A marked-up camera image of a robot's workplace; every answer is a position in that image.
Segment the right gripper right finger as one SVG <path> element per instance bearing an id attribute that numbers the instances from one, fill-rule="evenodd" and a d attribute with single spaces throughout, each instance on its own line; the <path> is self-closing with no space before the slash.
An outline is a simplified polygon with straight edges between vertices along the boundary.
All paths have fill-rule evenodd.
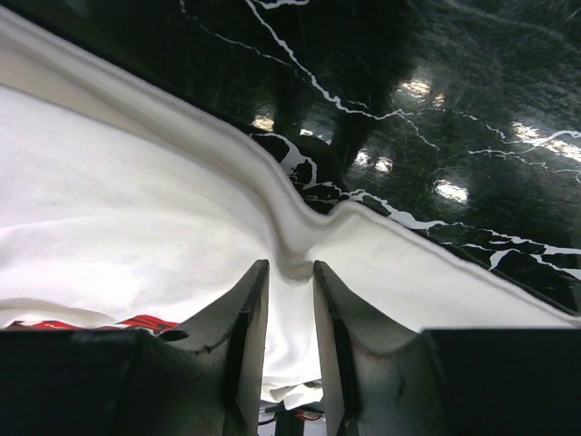
<path id="1" fill-rule="evenodd" d="M 330 435 L 577 435 L 577 329 L 413 332 L 324 262 L 313 301 Z"/>

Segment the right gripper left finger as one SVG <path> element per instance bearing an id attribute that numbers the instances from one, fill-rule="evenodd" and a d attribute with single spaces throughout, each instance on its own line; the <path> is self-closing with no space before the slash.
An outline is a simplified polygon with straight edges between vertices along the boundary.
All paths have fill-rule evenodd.
<path id="1" fill-rule="evenodd" d="M 253 435 L 269 264 L 171 328 L 4 330 L 4 435 Z"/>

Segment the white printed t-shirt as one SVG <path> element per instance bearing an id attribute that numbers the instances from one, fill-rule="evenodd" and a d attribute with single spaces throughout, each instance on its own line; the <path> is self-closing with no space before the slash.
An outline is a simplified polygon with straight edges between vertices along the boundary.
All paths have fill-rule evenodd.
<path id="1" fill-rule="evenodd" d="M 271 262 L 261 398 L 319 401 L 312 266 L 413 332 L 576 328 L 579 315 L 422 236 L 332 181 L 294 142 L 274 158 L 141 79 L 1 11 L 1 323 L 158 330 Z"/>

